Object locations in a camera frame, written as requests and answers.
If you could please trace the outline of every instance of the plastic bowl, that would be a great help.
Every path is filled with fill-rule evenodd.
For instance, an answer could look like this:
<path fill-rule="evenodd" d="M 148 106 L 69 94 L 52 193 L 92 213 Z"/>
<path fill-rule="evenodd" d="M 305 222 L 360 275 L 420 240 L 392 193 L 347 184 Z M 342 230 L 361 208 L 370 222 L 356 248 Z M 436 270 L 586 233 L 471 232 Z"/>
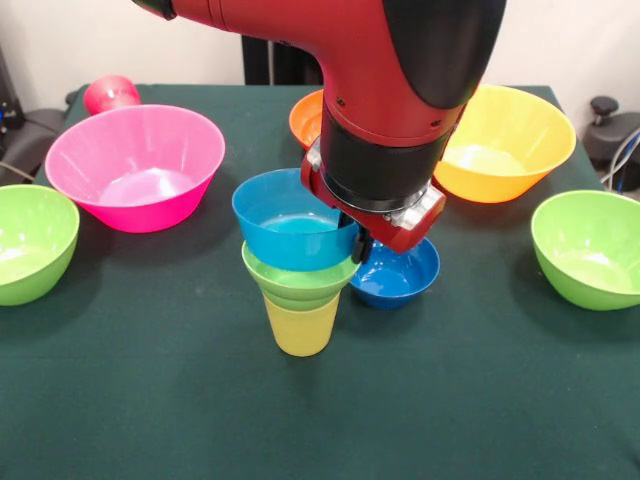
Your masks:
<path fill-rule="evenodd" d="M 236 189 L 232 204 L 251 252 L 267 265 L 315 271 L 351 256 L 358 226 L 338 228 L 340 211 L 302 186 L 299 168 L 250 178 Z"/>
<path fill-rule="evenodd" d="M 80 215 L 51 188 L 0 188 L 0 305 L 22 305 L 49 292 L 64 274 Z"/>
<path fill-rule="evenodd" d="M 267 265 L 242 246 L 242 260 L 265 297 L 281 308 L 307 311 L 326 305 L 358 270 L 351 258 L 315 272 L 291 272 Z"/>
<path fill-rule="evenodd" d="M 78 123 L 45 160 L 51 185 L 108 226 L 172 227 L 202 200 L 224 158 L 222 133 L 184 108 L 139 105 Z"/>
<path fill-rule="evenodd" d="M 450 193 L 481 203 L 513 200 L 573 153 L 571 122 L 549 102 L 482 85 L 469 101 L 435 177 Z"/>
<path fill-rule="evenodd" d="M 547 279 L 590 310 L 640 304 L 640 203 L 614 193 L 555 195 L 535 211 L 531 232 Z"/>
<path fill-rule="evenodd" d="M 309 150 L 322 129 L 323 90 L 310 93 L 291 109 L 289 128 L 302 148 Z"/>
<path fill-rule="evenodd" d="M 371 258 L 360 267 L 351 286 L 367 305 L 392 310 L 427 290 L 439 273 L 438 251 L 426 238 L 404 254 L 375 242 Z"/>

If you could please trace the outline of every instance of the yellow bowl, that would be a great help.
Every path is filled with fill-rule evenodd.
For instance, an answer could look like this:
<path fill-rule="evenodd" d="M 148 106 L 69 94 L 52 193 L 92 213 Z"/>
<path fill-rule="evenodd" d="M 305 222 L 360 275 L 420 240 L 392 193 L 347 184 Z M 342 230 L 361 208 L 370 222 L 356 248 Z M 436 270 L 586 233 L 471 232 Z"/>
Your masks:
<path fill-rule="evenodd" d="M 507 202 L 562 165 L 575 146 L 573 125 L 549 102 L 515 88 L 481 85 L 435 177 L 458 197 Z"/>

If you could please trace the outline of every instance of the black cylinder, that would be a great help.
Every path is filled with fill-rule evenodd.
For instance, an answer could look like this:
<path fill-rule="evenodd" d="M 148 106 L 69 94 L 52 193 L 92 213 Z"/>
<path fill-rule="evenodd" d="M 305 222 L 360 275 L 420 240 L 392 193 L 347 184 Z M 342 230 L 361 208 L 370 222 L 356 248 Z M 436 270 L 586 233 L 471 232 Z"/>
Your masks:
<path fill-rule="evenodd" d="M 415 147 L 367 143 L 342 128 L 325 104 L 320 151 L 327 186 L 342 201 L 362 210 L 407 207 L 433 175 L 451 133 Z"/>

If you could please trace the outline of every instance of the table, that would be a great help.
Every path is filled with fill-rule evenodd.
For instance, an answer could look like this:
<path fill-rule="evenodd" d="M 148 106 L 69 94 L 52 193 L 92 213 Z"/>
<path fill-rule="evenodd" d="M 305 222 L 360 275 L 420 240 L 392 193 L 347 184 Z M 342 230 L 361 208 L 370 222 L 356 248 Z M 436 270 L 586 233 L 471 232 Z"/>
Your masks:
<path fill-rule="evenodd" d="M 328 348 L 297 359 L 273 341 L 230 198 L 299 165 L 287 117 L 310 88 L 140 90 L 212 118 L 225 163 L 171 230 L 83 214 L 55 290 L 0 309 L 0 479 L 638 478 L 640 310 L 568 304 L 530 240 L 541 201 L 598 187 L 580 145 L 517 201 L 450 198 L 429 292 L 389 313 L 345 291 Z"/>

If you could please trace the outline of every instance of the cable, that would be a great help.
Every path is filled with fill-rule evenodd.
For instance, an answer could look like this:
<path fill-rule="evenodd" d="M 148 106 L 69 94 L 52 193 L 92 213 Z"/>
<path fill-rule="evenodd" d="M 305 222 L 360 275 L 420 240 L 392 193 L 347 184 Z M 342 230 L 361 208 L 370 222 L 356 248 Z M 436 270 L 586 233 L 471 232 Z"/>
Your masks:
<path fill-rule="evenodd" d="M 29 175 L 28 173 L 23 172 L 22 170 L 20 170 L 19 168 L 14 167 L 13 165 L 9 165 L 8 163 L 5 162 L 1 162 L 0 161 L 0 167 L 2 168 L 6 168 L 7 170 L 9 170 L 10 172 L 15 173 L 16 175 L 24 178 L 25 180 L 29 180 L 30 182 L 33 182 L 35 180 L 34 177 L 32 177 L 31 175 Z"/>
<path fill-rule="evenodd" d="M 618 150 L 616 150 L 616 153 L 613 156 L 613 159 L 611 160 L 611 168 L 609 169 L 609 173 L 600 179 L 601 183 L 608 182 L 608 190 L 613 190 L 613 176 L 626 165 L 638 145 L 640 145 L 640 127 L 634 130 L 634 132 L 620 144 Z M 620 156 L 623 154 L 624 158 L 622 158 L 620 163 L 618 163 Z"/>

